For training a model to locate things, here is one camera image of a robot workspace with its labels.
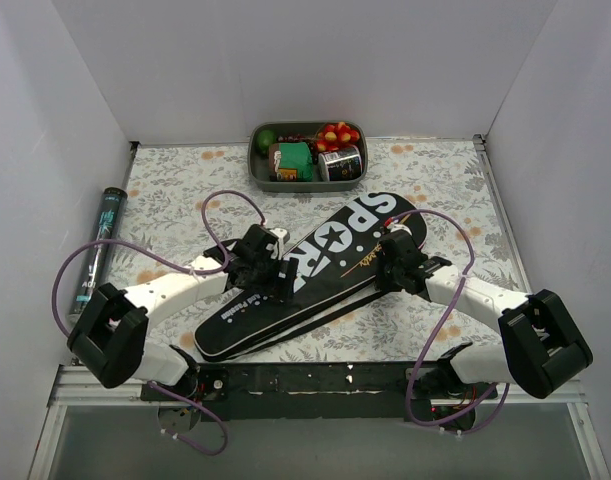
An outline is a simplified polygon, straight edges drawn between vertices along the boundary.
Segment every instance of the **black can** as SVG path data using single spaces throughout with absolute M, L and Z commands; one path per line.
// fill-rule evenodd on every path
M 110 187 L 103 191 L 101 205 L 94 224 L 92 240 L 115 238 L 127 204 L 127 193 L 120 188 Z M 76 322 L 88 304 L 94 290 L 103 284 L 107 276 L 113 245 L 96 245 L 87 251 L 86 261 L 81 269 L 80 278 L 69 313 L 69 319 Z
M 350 145 L 335 152 L 319 154 L 318 167 L 326 182 L 355 180 L 363 173 L 363 160 L 358 148 Z

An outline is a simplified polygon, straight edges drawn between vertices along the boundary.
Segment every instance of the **cylinder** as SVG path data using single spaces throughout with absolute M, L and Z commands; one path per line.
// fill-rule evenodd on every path
M 92 240 L 115 238 L 127 203 L 127 193 L 120 188 L 110 187 L 103 191 L 101 205 L 94 223 Z M 107 269 L 112 260 L 114 245 L 96 245 L 87 251 L 85 263 L 81 268 L 74 301 L 68 318 L 78 321 L 94 290 L 103 284 Z

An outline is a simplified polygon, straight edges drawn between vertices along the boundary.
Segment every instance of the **black cylindrical container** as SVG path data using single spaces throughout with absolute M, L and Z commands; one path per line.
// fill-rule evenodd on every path
M 354 180 L 363 173 L 363 160 L 355 145 L 349 145 L 335 152 L 318 155 L 318 167 L 325 182 Z
M 116 237 L 126 203 L 127 193 L 120 188 L 110 187 L 103 191 L 92 240 Z M 78 320 L 96 287 L 105 281 L 113 251 L 113 245 L 96 245 L 88 250 L 69 313 L 72 322 Z

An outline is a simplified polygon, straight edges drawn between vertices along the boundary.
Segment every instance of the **bag strap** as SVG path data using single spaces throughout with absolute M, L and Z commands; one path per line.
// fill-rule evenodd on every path
M 334 320 L 336 320 L 339 317 L 342 317 L 343 315 L 348 314 L 349 312 L 356 310 L 357 308 L 361 308 L 365 305 L 367 305 L 368 303 L 381 298 L 382 296 L 388 294 L 388 291 L 379 291 L 376 293 L 372 293 L 371 295 L 368 295 L 364 298 L 361 298 L 360 300 L 356 300 L 353 303 L 350 303 L 349 305 L 345 305 L 344 307 L 339 308 L 338 310 L 334 310 L 331 313 L 328 313 L 327 315 L 319 318 L 318 320 L 314 320 L 311 323 L 308 323 L 307 325 L 304 325 L 300 328 L 297 328 L 296 330 L 292 330 L 290 333 L 288 333 L 287 335 L 280 337 L 276 340 L 272 340 L 271 342 L 267 342 L 267 343 L 263 343 L 262 345 L 259 345 L 257 347 L 252 348 L 251 350 L 246 350 L 243 353 L 240 353 L 234 357 L 230 357 L 230 358 L 238 358 L 242 355 L 247 355 L 248 353 L 256 353 L 259 352 L 261 350 L 265 350 L 266 348 L 270 348 L 273 347 L 274 345 L 278 345 L 279 343 L 282 342 L 287 342 L 289 340 L 292 340 L 296 337 L 300 337 L 301 335 L 304 335 L 306 333 L 311 332 L 312 330 L 318 328 L 318 327 L 322 327 L 323 325 L 325 325 L 326 323 L 332 322 Z

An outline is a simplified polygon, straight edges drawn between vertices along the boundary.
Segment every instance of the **skateboard bag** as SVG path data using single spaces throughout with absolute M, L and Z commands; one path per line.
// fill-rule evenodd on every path
M 206 361 L 220 362 L 303 335 L 387 292 L 355 295 L 376 275 L 376 252 L 384 222 L 414 206 L 392 193 L 355 198 L 288 250 L 298 259 L 294 297 L 279 303 L 258 293 L 242 292 L 203 322 L 194 334 Z M 420 215 L 402 219 L 417 245 L 427 234 Z M 339 302 L 359 297 L 348 305 Z M 321 312 L 329 311 L 311 320 Z

